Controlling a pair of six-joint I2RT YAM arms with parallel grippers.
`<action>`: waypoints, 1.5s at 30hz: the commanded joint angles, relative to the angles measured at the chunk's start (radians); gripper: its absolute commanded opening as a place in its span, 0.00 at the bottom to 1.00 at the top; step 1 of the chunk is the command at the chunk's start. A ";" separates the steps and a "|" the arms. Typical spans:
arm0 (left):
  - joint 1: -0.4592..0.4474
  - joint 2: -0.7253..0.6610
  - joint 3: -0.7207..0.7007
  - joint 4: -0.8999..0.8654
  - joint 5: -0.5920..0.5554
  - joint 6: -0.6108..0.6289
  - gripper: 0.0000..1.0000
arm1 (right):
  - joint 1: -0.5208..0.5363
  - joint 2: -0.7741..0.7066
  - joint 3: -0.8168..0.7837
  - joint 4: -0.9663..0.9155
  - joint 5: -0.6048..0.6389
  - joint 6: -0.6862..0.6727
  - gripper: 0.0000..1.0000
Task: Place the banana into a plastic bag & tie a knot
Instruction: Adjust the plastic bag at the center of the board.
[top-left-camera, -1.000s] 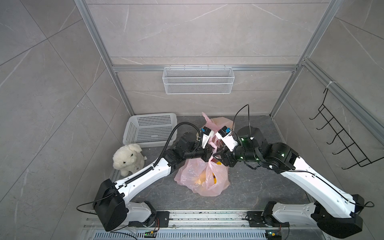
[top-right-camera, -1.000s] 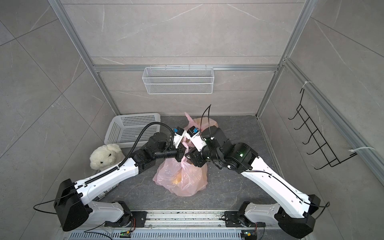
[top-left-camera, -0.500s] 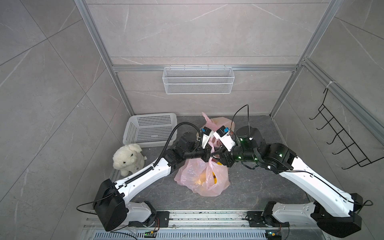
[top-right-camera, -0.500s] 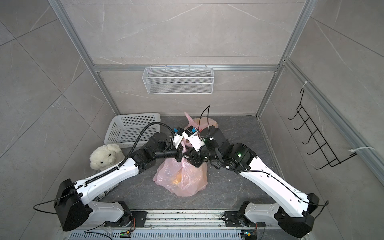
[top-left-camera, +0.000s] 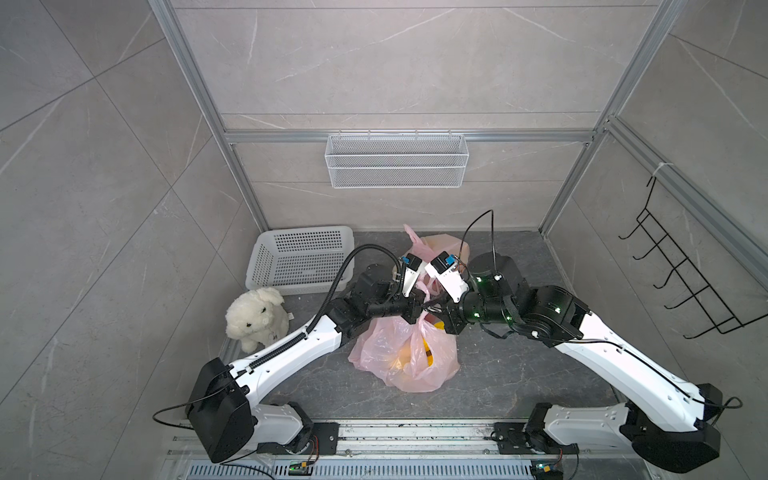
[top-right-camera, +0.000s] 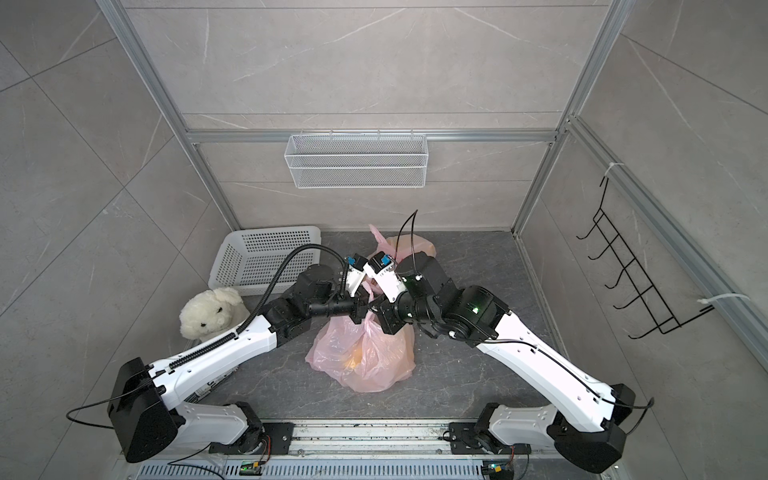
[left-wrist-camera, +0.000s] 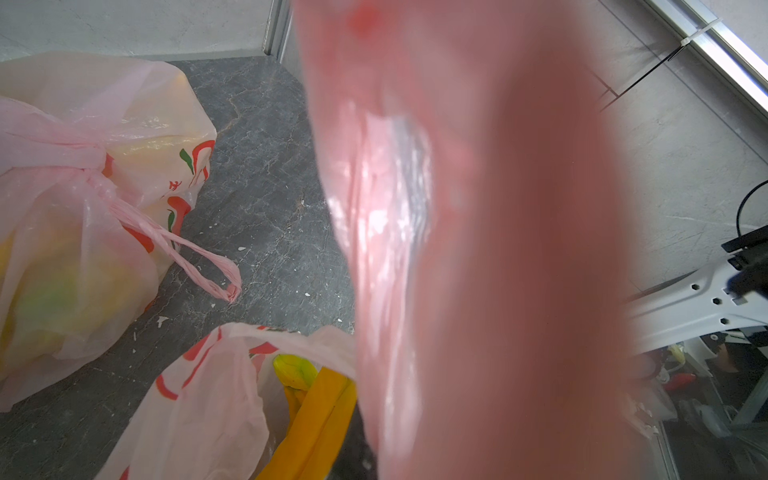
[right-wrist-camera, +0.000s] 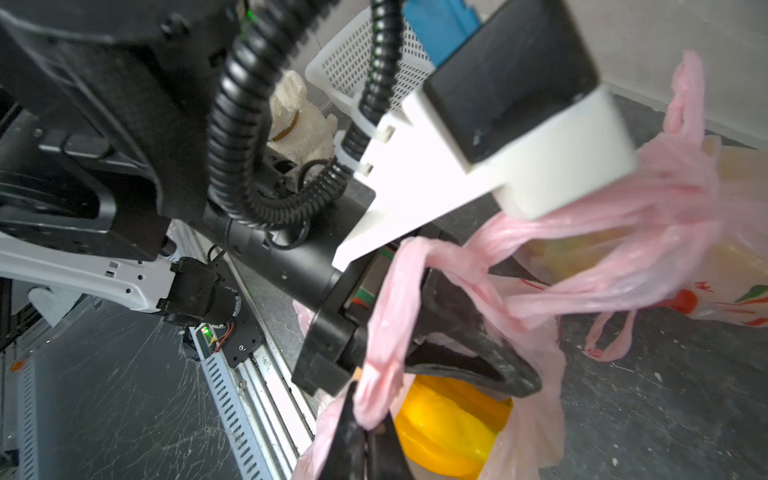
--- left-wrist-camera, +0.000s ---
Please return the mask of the pink strawberry plastic bag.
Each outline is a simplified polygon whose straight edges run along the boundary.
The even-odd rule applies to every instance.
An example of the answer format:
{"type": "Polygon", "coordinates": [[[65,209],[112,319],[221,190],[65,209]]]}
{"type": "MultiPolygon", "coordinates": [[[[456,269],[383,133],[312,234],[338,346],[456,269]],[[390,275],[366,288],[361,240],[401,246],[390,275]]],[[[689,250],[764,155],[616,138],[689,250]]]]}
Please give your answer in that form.
{"type": "Polygon", "coordinates": [[[297,1],[352,334],[229,323],[167,367],[103,479],[258,479],[281,354],[356,382],[325,479],[624,479],[629,222],[571,1],[297,1]]]}

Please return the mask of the pink plastic bag front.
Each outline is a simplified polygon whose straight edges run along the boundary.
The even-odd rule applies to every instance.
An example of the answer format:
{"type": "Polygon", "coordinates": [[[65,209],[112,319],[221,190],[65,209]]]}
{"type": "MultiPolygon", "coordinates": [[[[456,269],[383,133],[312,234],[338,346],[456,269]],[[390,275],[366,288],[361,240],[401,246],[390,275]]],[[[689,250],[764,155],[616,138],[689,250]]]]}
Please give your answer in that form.
{"type": "Polygon", "coordinates": [[[49,52],[1,65],[1,408],[106,352],[171,266],[233,302],[181,254],[217,132],[176,66],[49,52]]]}

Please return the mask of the orange yellow banana bunch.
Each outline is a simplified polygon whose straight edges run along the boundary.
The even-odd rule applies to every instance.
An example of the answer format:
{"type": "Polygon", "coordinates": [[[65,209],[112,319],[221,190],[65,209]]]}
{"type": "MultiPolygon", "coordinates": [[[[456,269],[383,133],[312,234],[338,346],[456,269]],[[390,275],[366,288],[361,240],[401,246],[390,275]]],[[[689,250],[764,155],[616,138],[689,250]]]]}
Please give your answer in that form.
{"type": "Polygon", "coordinates": [[[289,410],[283,440],[258,479],[325,479],[341,451],[357,405],[356,382],[329,368],[281,354],[273,369],[289,410]]]}

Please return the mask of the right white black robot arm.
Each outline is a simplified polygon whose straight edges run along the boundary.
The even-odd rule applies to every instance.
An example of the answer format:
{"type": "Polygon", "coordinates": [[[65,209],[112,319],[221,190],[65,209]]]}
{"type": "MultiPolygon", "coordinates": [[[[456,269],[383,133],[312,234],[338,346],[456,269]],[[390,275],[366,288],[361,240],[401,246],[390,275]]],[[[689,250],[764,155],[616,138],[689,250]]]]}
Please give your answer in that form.
{"type": "Polygon", "coordinates": [[[722,244],[724,259],[631,302],[637,354],[721,331],[767,325],[767,228],[742,232],[747,201],[743,198],[737,209],[737,236],[722,244]]]}

